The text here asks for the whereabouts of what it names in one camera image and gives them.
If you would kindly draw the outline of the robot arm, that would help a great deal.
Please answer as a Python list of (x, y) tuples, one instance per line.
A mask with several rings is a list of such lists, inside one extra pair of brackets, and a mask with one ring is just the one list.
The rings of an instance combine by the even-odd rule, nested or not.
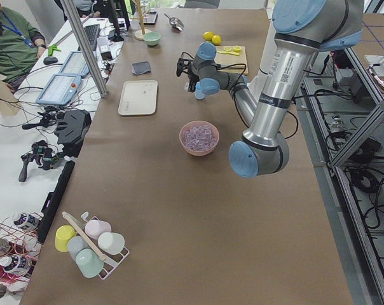
[(289, 148), (280, 126), (306, 66), (320, 51), (356, 45), (363, 9), (363, 1), (277, 1), (272, 14), (277, 48), (259, 98), (254, 98), (242, 75), (218, 69), (213, 44), (198, 47), (188, 64), (188, 90), (193, 92), (199, 83), (205, 95), (228, 91), (249, 126), (228, 153), (237, 175), (256, 177), (286, 166)]

